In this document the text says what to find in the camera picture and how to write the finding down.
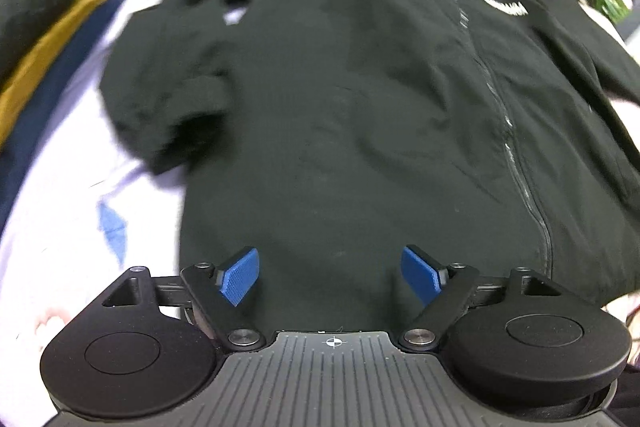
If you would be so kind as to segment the black jacket with white lettering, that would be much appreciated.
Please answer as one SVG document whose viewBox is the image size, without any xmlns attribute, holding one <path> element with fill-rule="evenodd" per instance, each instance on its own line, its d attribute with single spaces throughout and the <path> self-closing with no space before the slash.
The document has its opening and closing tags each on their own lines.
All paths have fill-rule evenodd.
<svg viewBox="0 0 640 427">
<path fill-rule="evenodd" d="M 610 101 L 639 67 L 576 0 L 164 0 L 100 88 L 134 156 L 186 167 L 181 263 L 258 249 L 266 333 L 406 324 L 408 244 L 600 306 L 639 286 Z"/>
</svg>

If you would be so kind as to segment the lavender flower-print bed sheet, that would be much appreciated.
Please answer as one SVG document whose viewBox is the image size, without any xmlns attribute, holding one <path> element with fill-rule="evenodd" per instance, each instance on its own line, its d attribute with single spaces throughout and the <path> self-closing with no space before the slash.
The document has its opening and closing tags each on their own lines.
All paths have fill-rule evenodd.
<svg viewBox="0 0 640 427">
<path fill-rule="evenodd" d="M 70 77 L 1 237 L 1 420 L 41 426 L 55 413 L 40 374 L 47 343 L 133 265 L 175 273 L 180 169 L 153 176 L 118 142 L 99 91 L 131 15 L 162 0 L 122 0 Z"/>
</svg>

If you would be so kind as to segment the navy blue folded garment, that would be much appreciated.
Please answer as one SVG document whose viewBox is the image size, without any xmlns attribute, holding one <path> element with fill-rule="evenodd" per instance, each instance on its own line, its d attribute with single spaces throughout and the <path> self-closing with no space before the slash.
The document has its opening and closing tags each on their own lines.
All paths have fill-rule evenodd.
<svg viewBox="0 0 640 427">
<path fill-rule="evenodd" d="M 35 157 L 40 136 L 46 130 L 67 83 L 85 62 L 121 4 L 122 0 L 107 0 L 81 25 L 18 116 L 6 143 L 1 145 L 2 223 L 9 219 L 32 158 Z"/>
</svg>

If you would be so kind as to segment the mustard yellow folded garment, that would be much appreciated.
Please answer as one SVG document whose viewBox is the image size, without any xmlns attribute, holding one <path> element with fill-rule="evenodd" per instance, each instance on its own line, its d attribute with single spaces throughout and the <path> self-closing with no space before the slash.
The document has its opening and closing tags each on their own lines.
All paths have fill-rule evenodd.
<svg viewBox="0 0 640 427">
<path fill-rule="evenodd" d="M 74 0 L 18 62 L 1 89 L 1 145 L 6 143 L 18 116 L 66 44 L 89 16 L 105 2 L 107 0 Z"/>
</svg>

